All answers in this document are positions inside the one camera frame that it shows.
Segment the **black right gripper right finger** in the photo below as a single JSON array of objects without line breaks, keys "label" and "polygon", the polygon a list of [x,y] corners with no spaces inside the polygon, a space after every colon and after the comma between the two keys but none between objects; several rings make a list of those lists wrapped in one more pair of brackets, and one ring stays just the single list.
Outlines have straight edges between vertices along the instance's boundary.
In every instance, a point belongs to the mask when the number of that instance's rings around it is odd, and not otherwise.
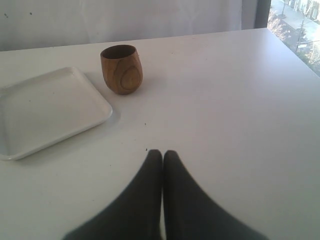
[{"label": "black right gripper right finger", "polygon": [[174,150],[163,158],[163,204],[168,240],[266,239],[214,202]]}]

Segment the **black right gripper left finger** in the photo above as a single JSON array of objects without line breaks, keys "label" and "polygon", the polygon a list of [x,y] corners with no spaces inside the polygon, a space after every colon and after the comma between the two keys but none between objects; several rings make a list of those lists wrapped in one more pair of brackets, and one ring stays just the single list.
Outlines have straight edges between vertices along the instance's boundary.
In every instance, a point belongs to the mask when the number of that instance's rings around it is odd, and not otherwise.
[{"label": "black right gripper left finger", "polygon": [[129,185],[104,210],[65,235],[66,240],[160,240],[163,158],[152,149]]}]

